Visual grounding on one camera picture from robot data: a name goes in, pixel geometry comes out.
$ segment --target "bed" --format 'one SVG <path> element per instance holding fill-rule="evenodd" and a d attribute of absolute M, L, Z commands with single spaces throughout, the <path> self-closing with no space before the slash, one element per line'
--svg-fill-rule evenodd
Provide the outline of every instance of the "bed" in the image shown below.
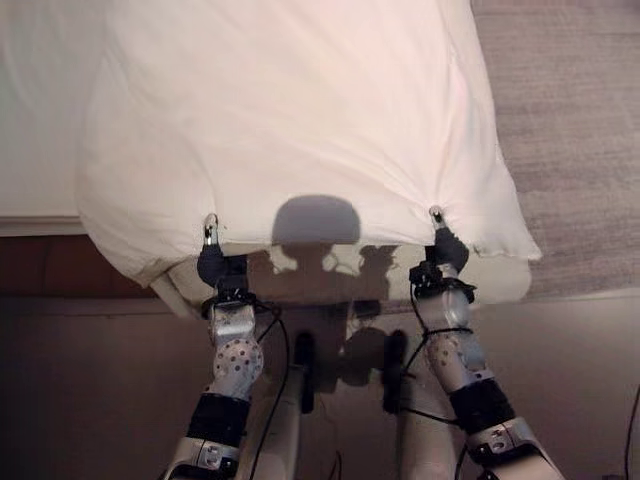
<path fill-rule="evenodd" d="M 638 286 L 636 3 L 435 3 L 476 100 L 491 111 L 495 102 L 497 155 L 504 156 L 544 255 L 530 265 L 526 254 L 473 255 L 464 278 L 479 286 L 479 301 Z M 74 195 L 79 144 L 112 2 L 1 5 L 0 232 L 82 233 Z M 182 315 L 212 293 L 195 275 L 200 239 L 193 237 L 191 255 L 169 256 L 153 275 L 137 279 Z M 253 248 L 251 283 L 278 301 L 405 301 L 407 270 L 422 250 L 380 243 L 310 246 L 293 254 L 279 246 Z M 309 268 L 319 263 L 322 268 Z"/>

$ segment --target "floor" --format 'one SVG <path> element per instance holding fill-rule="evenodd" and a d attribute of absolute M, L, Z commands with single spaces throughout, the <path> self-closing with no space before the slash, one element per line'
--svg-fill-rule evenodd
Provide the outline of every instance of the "floor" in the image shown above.
<path fill-rule="evenodd" d="M 0 462 L 8 478 L 156 478 L 209 379 L 206 324 L 181 322 L 155 300 L 36 308 L 0 299 L 0 311 Z M 640 297 L 628 296 L 475 313 L 474 328 L 500 383 L 567 478 L 622 473 L 640 379 L 638 311 Z M 381 410 L 370 366 L 379 363 L 382 332 L 416 332 L 415 319 L 347 321 L 338 308 L 289 312 L 285 320 L 291 336 L 324 332 L 323 382 L 316 409 L 302 420 L 297 478 L 327 479 L 336 451 L 344 479 L 396 478 L 396 422 Z M 356 331 L 365 333 L 341 345 L 341 336 Z M 282 352 L 275 331 L 269 342 L 275 371 Z M 341 353 L 350 361 L 341 361 Z M 428 375 L 422 361 L 418 366 L 419 375 Z M 466 464 L 465 480 L 473 473 Z"/>

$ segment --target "white fabric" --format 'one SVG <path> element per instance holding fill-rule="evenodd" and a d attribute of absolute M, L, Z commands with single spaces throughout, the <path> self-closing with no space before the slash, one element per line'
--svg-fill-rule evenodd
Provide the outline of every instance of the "white fabric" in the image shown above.
<path fill-rule="evenodd" d="M 114 1 L 77 185 L 92 238 L 147 283 L 210 212 L 251 251 L 288 200 L 328 195 L 360 244 L 431 243 L 439 204 L 475 251 L 537 258 L 455 18 L 474 28 L 435 0 Z"/>

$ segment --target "perforated metal part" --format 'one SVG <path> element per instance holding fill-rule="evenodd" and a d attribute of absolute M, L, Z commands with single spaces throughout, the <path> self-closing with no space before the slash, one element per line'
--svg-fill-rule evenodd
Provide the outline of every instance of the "perforated metal part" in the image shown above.
<path fill-rule="evenodd" d="M 209 391 L 247 400 L 263 366 L 262 348 L 255 340 L 231 340 L 216 351 Z"/>

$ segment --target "white bed sheet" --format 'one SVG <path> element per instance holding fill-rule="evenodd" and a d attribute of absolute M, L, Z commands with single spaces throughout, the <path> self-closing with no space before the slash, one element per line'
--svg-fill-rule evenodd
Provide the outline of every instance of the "white bed sheet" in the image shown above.
<path fill-rule="evenodd" d="M 78 222 L 73 185 L 83 115 L 104 49 L 108 4 L 109 0 L 0 2 L 0 235 L 84 231 Z M 468 1 L 443 0 L 439 6 L 460 68 L 470 79 L 468 86 L 482 108 L 491 111 L 491 93 Z M 153 178 L 147 180 L 153 185 Z M 193 272 L 185 275 L 199 248 L 197 226 L 193 236 L 189 255 L 158 259 L 164 266 L 154 282 L 165 282 L 174 289 L 171 295 L 181 293 L 188 300 L 206 291 Z M 338 272 L 346 268 L 343 273 L 353 276 L 362 261 L 359 250 L 336 246 L 329 261 L 341 265 Z M 277 248 L 273 252 L 271 263 L 276 270 L 293 268 Z M 419 247 L 396 250 L 396 268 L 385 275 L 390 282 L 387 298 L 407 298 L 404 270 L 420 253 Z M 280 278 L 274 284 L 268 270 L 261 272 L 252 274 L 253 284 L 272 299 L 303 303 L 346 299 L 339 288 L 301 291 L 298 281 L 287 283 Z M 526 293 L 530 282 L 527 262 L 516 258 L 472 256 L 465 274 L 480 284 L 480 302 L 515 301 Z M 379 289 L 362 291 L 365 294 L 359 296 L 366 298 Z"/>

